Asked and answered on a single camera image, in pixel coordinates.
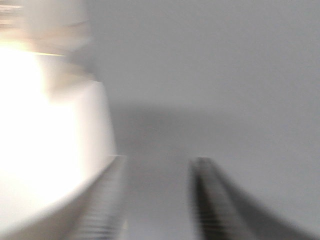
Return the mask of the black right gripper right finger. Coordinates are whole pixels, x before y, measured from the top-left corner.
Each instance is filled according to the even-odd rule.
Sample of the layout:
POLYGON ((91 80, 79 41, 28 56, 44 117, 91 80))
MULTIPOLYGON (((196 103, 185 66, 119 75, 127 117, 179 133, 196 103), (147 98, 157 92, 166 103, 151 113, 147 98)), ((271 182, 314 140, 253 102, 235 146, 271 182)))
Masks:
POLYGON ((200 240, 313 240, 280 219, 228 178, 208 157, 189 162, 189 201, 200 240))

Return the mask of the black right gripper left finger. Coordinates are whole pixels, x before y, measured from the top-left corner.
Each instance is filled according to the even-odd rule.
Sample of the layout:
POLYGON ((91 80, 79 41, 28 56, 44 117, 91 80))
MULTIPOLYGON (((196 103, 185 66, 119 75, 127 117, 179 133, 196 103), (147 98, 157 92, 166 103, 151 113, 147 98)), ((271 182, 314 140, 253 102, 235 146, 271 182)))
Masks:
POLYGON ((48 217, 49 240, 118 240, 126 215, 128 160, 115 155, 48 217))

